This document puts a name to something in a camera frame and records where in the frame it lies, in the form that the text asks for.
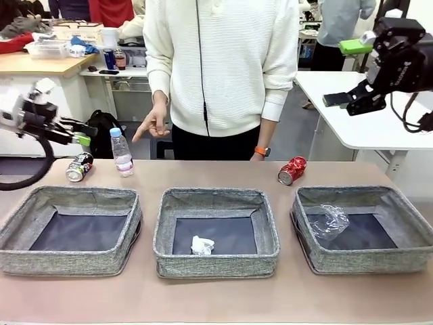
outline phone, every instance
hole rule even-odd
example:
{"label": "phone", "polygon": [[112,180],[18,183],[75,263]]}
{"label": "phone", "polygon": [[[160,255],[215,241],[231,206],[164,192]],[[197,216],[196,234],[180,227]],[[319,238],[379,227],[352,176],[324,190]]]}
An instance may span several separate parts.
{"label": "phone", "polygon": [[323,96],[323,103],[326,107],[347,104],[351,100],[352,97],[348,93],[331,93]]}
{"label": "phone", "polygon": [[115,70],[101,70],[99,73],[100,74],[118,74],[119,72],[115,71]]}

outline clear plastic bag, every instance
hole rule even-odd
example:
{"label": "clear plastic bag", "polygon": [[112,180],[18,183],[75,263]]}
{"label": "clear plastic bag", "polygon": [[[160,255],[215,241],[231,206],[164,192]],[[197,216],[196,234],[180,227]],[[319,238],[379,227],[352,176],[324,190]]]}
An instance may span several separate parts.
{"label": "clear plastic bag", "polygon": [[348,226],[349,219],[347,214],[340,207],[322,204],[319,207],[323,217],[314,222],[310,222],[313,233],[316,237],[324,240],[333,240],[341,234]]}

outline red soda can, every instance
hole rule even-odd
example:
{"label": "red soda can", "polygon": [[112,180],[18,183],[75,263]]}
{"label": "red soda can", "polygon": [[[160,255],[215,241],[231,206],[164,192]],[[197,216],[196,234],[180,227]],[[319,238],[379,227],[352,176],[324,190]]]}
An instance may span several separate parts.
{"label": "red soda can", "polygon": [[278,180],[283,185],[292,185],[302,176],[306,168],[306,159],[301,156],[290,159],[286,166],[280,169]]}

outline aluminum can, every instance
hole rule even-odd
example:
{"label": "aluminum can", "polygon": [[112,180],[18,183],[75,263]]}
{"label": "aluminum can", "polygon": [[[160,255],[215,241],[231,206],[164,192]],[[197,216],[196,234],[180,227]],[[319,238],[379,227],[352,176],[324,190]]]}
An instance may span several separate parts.
{"label": "aluminum can", "polygon": [[108,70],[114,70],[116,59],[114,58],[114,51],[112,49],[104,50],[104,58],[106,59],[106,65]]}
{"label": "aluminum can", "polygon": [[278,180],[283,185],[292,185],[302,176],[306,168],[306,159],[301,156],[290,159],[287,165],[283,166],[278,173]]}
{"label": "aluminum can", "polygon": [[93,156],[88,152],[81,152],[66,169],[66,177],[73,182],[82,181],[93,166]]}

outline green block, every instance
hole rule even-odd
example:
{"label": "green block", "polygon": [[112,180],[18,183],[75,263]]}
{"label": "green block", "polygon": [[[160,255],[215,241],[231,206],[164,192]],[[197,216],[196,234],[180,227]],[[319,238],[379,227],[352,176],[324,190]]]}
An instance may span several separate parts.
{"label": "green block", "polygon": [[345,56],[353,56],[357,54],[366,54],[373,51],[372,45],[362,45],[359,39],[349,39],[340,42],[340,51]]}
{"label": "green block", "polygon": [[86,135],[75,135],[75,138],[78,140],[78,143],[82,146],[90,146],[90,137]]}

